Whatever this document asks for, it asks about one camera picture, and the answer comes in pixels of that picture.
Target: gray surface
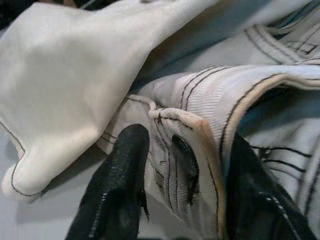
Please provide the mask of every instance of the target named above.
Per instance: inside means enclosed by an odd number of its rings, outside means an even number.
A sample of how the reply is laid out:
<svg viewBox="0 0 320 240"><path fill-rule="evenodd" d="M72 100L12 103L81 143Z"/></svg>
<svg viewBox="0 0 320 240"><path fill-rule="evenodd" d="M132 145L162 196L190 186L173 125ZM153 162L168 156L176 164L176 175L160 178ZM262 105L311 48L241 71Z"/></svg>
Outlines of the gray surface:
<svg viewBox="0 0 320 240"><path fill-rule="evenodd" d="M31 203L10 201L1 192L1 240L63 240L91 176L105 157L104 152L98 147L91 147L52 181L42 197ZM17 159L14 145L0 129L1 177ZM161 237L164 240L178 236L197 239L152 197L147 196L147 204L150 221L142 215L140 236Z"/></svg>

